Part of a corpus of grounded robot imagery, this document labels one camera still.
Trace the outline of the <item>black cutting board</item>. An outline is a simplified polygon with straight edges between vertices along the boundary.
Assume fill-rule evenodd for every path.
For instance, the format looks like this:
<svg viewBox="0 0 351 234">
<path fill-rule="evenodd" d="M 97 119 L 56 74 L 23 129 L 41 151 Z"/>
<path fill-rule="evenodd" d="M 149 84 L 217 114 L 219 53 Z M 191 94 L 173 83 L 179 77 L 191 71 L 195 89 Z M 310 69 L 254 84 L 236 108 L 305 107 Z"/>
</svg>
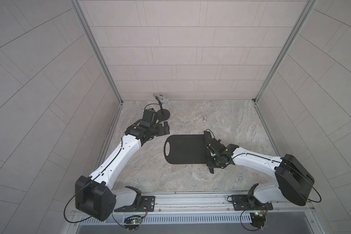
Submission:
<svg viewBox="0 0 351 234">
<path fill-rule="evenodd" d="M 171 135 L 164 144 L 164 157 L 170 164 L 206 164 L 204 135 Z"/>
</svg>

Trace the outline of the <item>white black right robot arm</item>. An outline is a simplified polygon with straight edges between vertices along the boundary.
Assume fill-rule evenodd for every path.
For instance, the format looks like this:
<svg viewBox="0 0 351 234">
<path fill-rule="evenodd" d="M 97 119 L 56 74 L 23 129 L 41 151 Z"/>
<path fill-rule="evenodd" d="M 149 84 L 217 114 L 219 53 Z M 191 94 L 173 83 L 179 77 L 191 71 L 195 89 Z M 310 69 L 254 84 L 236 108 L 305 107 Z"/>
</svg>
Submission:
<svg viewBox="0 0 351 234">
<path fill-rule="evenodd" d="M 224 146 L 215 138 L 207 141 L 206 148 L 210 152 L 208 167 L 224 169 L 229 165 L 245 166 L 265 173 L 276 179 L 267 184 L 254 184 L 248 194 L 247 203 L 251 208 L 259 204 L 274 201 L 289 201 L 298 206 L 305 206 L 315 179 L 305 167 L 292 155 L 274 157 L 255 153 L 237 145 Z"/>
</svg>

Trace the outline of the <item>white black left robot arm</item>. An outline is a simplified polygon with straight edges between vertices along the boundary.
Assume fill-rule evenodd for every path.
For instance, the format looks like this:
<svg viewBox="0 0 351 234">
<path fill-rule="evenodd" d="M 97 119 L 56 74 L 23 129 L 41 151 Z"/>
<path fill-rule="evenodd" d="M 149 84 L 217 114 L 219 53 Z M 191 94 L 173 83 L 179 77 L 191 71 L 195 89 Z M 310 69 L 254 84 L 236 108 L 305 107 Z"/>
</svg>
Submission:
<svg viewBox="0 0 351 234">
<path fill-rule="evenodd" d="M 152 123 L 138 120 L 129 126 L 119 145 L 113 153 L 93 171 L 88 177 L 80 176 L 75 183 L 75 194 L 70 201 L 75 201 L 75 208 L 99 221 L 105 221 L 117 204 L 125 206 L 139 206 L 140 192 L 131 187 L 124 188 L 120 192 L 112 192 L 111 189 L 129 159 L 154 137 L 165 136 L 170 133 L 168 122 Z"/>
</svg>

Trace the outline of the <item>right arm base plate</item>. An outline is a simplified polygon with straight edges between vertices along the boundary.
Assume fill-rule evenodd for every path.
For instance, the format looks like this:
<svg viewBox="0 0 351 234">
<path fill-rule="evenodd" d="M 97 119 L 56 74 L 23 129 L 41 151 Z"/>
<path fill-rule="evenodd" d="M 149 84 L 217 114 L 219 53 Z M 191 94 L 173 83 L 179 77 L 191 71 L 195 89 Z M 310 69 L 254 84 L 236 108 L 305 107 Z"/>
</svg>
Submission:
<svg viewBox="0 0 351 234">
<path fill-rule="evenodd" d="M 227 201 L 231 203 L 235 211 L 243 210 L 273 210 L 273 205 L 270 202 L 260 203 L 255 197 L 248 195 L 231 195 L 227 197 Z"/>
</svg>

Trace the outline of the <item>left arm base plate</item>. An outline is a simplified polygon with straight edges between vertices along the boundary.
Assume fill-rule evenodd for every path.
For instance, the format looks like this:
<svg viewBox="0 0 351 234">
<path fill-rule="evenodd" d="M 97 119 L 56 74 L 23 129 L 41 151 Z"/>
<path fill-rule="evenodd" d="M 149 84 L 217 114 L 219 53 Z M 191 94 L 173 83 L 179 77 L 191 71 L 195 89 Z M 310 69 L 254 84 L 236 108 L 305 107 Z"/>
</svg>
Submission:
<svg viewBox="0 0 351 234">
<path fill-rule="evenodd" d="M 115 213 L 120 212 L 153 212 L 155 205 L 155 196 L 141 196 L 140 199 L 135 199 L 134 203 L 130 206 L 124 206 L 114 210 Z"/>
</svg>

